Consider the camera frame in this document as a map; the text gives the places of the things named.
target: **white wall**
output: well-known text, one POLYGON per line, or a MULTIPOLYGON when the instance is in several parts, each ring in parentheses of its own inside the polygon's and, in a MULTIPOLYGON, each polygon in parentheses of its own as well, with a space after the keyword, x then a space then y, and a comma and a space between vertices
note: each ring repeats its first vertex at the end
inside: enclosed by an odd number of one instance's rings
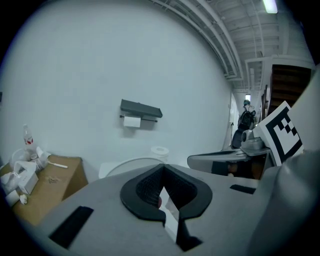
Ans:
POLYGON ((246 99, 246 94, 247 93, 243 93, 243 92, 233 92, 235 102, 238 108, 238 116, 239 114, 241 115, 244 111, 244 101, 246 99))
POLYGON ((208 45, 146 0, 59 1, 25 24, 2 69, 0 156, 23 146, 22 125, 48 151, 100 164, 170 149, 169 161, 220 150, 231 88, 208 45), (161 108, 158 123, 123 127, 121 99, 161 108))

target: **cardboard box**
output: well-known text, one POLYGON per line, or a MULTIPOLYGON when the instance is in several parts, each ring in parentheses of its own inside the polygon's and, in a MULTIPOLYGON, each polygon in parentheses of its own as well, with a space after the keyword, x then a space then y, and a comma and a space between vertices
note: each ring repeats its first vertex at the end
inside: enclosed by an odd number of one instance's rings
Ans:
POLYGON ((22 179, 18 183, 18 187, 25 194, 31 195, 32 190, 38 182, 38 177, 34 171, 26 171, 22 179))
MULTIPOLYGON (((49 160, 68 166, 68 169, 48 164, 37 173, 39 181, 28 196, 28 203, 23 205, 17 202, 12 207, 17 216, 34 226, 37 226, 51 209, 88 184, 80 157, 50 155, 49 160), (57 182, 51 182, 49 177, 57 179, 57 182)), ((0 176, 11 171, 7 164, 0 170, 0 176)))

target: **paper towel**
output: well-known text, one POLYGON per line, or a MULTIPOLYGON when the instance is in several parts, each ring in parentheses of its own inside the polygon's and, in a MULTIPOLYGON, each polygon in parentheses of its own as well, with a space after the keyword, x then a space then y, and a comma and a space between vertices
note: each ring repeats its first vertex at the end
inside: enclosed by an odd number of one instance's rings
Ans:
POLYGON ((123 125, 125 127, 140 127, 141 117, 134 115, 126 115, 123 120, 123 125))

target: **white paper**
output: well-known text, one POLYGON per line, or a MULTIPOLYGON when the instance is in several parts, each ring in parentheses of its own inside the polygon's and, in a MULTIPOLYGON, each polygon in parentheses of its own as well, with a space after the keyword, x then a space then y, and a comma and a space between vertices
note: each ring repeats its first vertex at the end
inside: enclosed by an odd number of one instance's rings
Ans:
MULTIPOLYGON (((165 213, 165 225, 164 229, 169 234, 174 242, 177 240, 178 234, 178 221, 175 219, 173 213, 167 208, 169 202, 169 194, 165 188, 162 189, 160 193, 160 197, 162 200, 160 210, 165 213)), ((175 208, 175 214, 179 216, 179 211, 175 208)))
POLYGON ((124 117, 123 125, 125 127, 136 127, 139 128, 141 123, 141 117, 133 116, 133 115, 126 115, 124 117))

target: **trash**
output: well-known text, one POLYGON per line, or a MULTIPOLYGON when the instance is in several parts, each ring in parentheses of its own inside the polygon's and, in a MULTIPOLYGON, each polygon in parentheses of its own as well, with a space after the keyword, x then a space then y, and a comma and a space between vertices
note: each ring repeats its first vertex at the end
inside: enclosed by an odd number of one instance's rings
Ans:
POLYGON ((47 181, 49 181, 49 183, 58 183, 61 181, 61 179, 57 178, 57 177, 51 177, 51 176, 48 176, 48 177, 45 177, 45 179, 47 181))
POLYGON ((20 195, 20 202, 21 202, 21 204, 23 204, 23 205, 25 205, 25 204, 28 203, 28 198, 27 198, 27 196, 26 196, 25 194, 20 195))

